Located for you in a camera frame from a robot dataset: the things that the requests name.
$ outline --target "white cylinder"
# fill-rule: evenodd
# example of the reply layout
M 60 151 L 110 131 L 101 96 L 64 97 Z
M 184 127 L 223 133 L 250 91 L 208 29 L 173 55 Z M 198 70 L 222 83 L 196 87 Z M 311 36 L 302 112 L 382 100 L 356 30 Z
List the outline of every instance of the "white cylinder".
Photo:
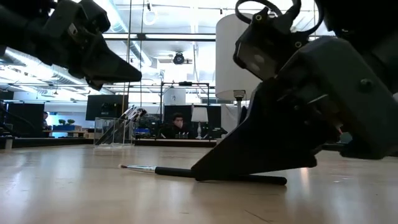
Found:
M 237 66 L 233 60 L 235 42 L 248 27 L 235 14 L 225 16 L 216 26 L 216 97 L 235 100 L 234 90 L 245 90 L 246 98 L 260 83 L 260 79 Z
M 163 102 L 165 106 L 168 105 L 185 105 L 185 89 L 184 88 L 169 88 L 163 92 Z

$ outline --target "table lamp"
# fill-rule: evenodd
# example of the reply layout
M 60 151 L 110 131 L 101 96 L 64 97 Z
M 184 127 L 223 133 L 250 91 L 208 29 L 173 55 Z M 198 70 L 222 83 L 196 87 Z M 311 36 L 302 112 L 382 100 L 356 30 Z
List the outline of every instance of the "table lamp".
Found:
M 205 107 L 194 107 L 192 111 L 192 122 L 198 122 L 198 136 L 197 139 L 202 139 L 201 137 L 201 126 L 200 123 L 202 122 L 209 122 L 207 117 L 207 108 Z
M 252 18 L 251 14 L 243 15 Z M 241 101 L 250 100 L 251 93 L 260 83 L 260 79 L 233 61 L 235 42 L 247 27 L 235 14 L 223 17 L 216 25 L 216 97 L 237 101 L 236 124 L 239 124 Z

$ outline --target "security camera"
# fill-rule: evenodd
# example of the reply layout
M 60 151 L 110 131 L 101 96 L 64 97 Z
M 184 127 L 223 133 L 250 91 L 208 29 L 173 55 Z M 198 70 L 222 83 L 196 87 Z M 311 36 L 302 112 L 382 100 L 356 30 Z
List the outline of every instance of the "security camera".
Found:
M 175 56 L 174 56 L 174 58 L 173 58 L 173 63 L 174 63 L 174 64 L 176 64 L 176 65 L 181 65 L 181 64 L 184 63 L 184 61 L 185 61 L 185 58 L 184 58 L 184 56 L 182 55 L 181 52 L 175 53 Z

